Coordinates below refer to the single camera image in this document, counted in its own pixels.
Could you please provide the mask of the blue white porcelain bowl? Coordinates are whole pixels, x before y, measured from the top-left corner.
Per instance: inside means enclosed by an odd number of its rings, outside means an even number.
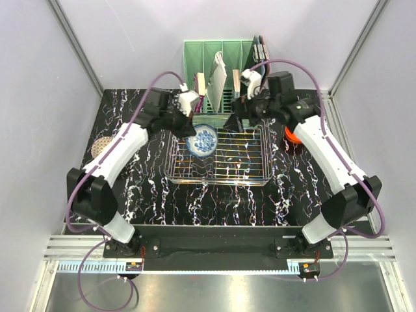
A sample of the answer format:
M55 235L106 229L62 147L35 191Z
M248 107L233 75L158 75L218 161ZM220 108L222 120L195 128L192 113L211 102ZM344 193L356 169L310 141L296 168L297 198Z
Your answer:
M186 147L190 154L199 158L212 155L218 144L216 129L207 124L195 125L195 136L186 139Z

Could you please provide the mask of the red patterned bowl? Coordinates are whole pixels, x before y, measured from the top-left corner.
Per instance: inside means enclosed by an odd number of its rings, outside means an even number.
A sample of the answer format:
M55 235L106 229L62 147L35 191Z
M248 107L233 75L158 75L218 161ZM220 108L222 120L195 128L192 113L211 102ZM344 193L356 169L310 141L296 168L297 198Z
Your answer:
M103 136L98 138L92 144L90 153L93 159L99 156L99 154L111 143L113 138L111 136Z

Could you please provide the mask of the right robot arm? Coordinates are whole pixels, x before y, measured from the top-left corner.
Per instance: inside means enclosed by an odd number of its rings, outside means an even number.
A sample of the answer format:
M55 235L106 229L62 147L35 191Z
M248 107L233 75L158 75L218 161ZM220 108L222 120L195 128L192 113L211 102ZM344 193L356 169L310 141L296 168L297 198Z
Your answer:
M224 126L238 131L243 120L255 126L262 120L275 119L301 141L319 165L333 195L291 243L298 255L307 258L331 234L373 211L382 182L375 175L369 177L346 154L328 129L316 102L296 95L291 73L279 71L266 79L268 90L262 89L262 77L255 70L241 73L247 93L232 103L233 112Z

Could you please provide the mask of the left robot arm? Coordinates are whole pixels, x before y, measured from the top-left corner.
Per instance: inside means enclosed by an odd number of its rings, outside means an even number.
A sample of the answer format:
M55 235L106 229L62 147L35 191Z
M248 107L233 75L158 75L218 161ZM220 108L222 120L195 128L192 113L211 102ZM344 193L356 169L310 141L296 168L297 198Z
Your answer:
M178 94L160 88L146 90L131 120L122 124L104 150L82 169L72 168L66 177L66 219L72 213L83 217L108 240L114 240L126 257L139 253L140 232L120 214L112 188L126 164L148 143L151 135L161 130L179 138L196 134L192 115L200 96L185 84L180 88Z

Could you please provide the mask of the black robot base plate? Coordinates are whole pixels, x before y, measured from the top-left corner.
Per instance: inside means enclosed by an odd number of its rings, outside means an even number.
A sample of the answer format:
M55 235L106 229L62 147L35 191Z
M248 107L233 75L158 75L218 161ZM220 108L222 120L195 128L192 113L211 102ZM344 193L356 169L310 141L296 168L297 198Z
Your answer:
M105 258L160 259L173 253L190 254L262 254L278 259L333 258L328 240L301 250L296 241L298 226L153 226L136 225L132 241L123 245L106 243Z

